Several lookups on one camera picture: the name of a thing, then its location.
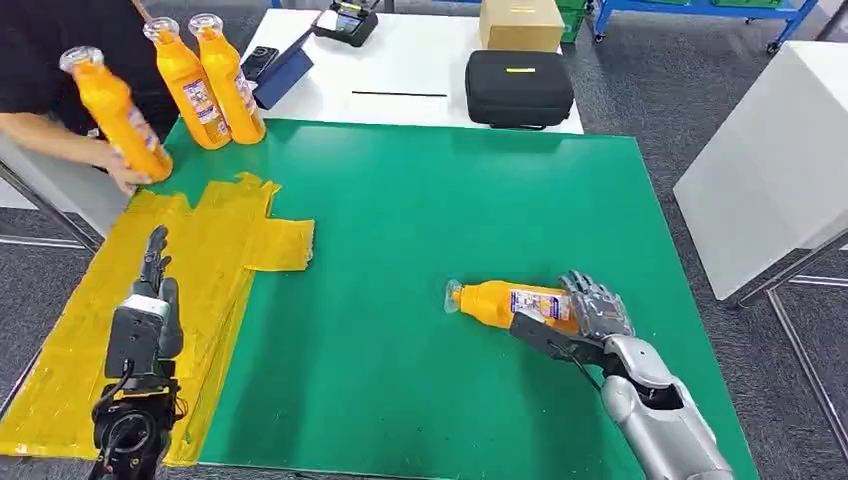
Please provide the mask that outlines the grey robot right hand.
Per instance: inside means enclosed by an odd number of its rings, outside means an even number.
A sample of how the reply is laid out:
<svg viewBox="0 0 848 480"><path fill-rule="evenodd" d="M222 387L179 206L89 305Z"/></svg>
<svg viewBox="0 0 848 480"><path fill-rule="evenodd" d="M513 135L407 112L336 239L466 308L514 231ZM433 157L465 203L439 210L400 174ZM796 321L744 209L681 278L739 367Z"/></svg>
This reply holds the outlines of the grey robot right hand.
<svg viewBox="0 0 848 480"><path fill-rule="evenodd" d="M560 275L558 280L569 294L581 336L602 341L610 335L634 335L632 321L618 294L577 270Z"/></svg>

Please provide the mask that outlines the person's right hand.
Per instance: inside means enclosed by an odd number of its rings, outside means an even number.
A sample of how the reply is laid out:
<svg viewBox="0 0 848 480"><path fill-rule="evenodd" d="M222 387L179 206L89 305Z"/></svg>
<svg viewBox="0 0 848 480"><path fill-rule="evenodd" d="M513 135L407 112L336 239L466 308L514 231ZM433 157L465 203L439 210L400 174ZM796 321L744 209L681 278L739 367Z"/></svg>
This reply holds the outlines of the person's right hand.
<svg viewBox="0 0 848 480"><path fill-rule="evenodd" d="M104 143L103 148L105 153L101 167L110 175L122 192L132 196L139 186L153 184L150 175L131 168L124 157L108 143Z"/></svg>

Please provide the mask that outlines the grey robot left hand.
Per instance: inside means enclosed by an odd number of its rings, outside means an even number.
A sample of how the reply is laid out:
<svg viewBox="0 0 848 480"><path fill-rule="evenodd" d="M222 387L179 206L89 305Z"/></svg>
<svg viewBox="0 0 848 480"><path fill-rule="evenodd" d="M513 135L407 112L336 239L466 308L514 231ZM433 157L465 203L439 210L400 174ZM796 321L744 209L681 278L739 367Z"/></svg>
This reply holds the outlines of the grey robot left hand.
<svg viewBox="0 0 848 480"><path fill-rule="evenodd" d="M163 254L167 246L167 235L168 229L164 225L157 226L151 232L142 258L140 275L133 283L132 293L156 298L169 305L158 346L160 358L172 359L183 349L184 334L180 322L178 282L175 278L165 276L165 268L171 262L171 257Z"/></svg>

